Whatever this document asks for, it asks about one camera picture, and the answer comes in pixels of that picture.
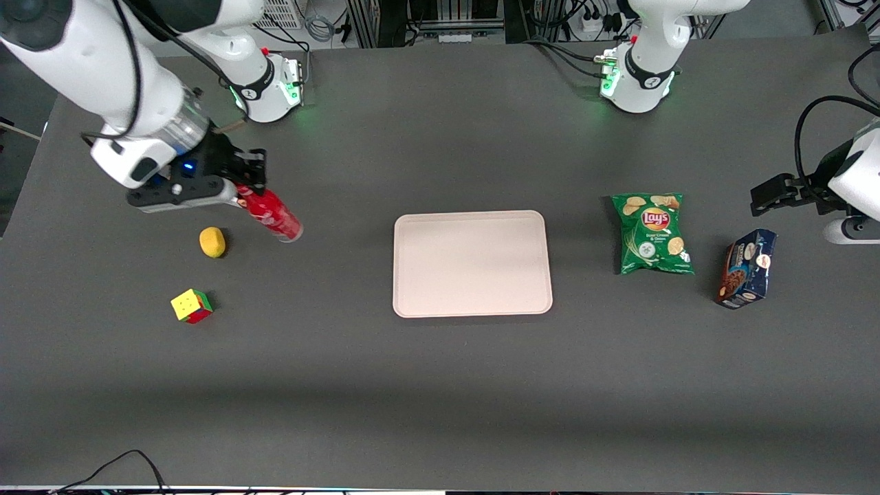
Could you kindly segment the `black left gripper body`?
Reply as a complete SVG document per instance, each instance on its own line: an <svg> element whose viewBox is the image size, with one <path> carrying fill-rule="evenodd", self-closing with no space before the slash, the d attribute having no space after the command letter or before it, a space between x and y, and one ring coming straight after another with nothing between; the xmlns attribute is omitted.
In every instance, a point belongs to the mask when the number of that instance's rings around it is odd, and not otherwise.
<svg viewBox="0 0 880 495"><path fill-rule="evenodd" d="M800 167L800 176L813 175L813 187L824 198L823 206L817 209L848 209L850 206L829 186L830 180L846 165L849 150L853 143L843 143L829 151L818 162L817 168L812 173L804 173L804 167Z"/></svg>

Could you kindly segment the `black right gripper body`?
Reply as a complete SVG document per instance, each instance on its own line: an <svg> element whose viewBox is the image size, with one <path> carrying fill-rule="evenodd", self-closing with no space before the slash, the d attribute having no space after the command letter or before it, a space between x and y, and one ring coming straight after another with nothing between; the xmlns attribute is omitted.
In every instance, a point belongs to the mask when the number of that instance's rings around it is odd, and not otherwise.
<svg viewBox="0 0 880 495"><path fill-rule="evenodd" d="M223 133L207 132L201 143L187 153L174 157L162 169L162 184L181 178L216 175L241 181L243 160L240 149Z"/></svg>

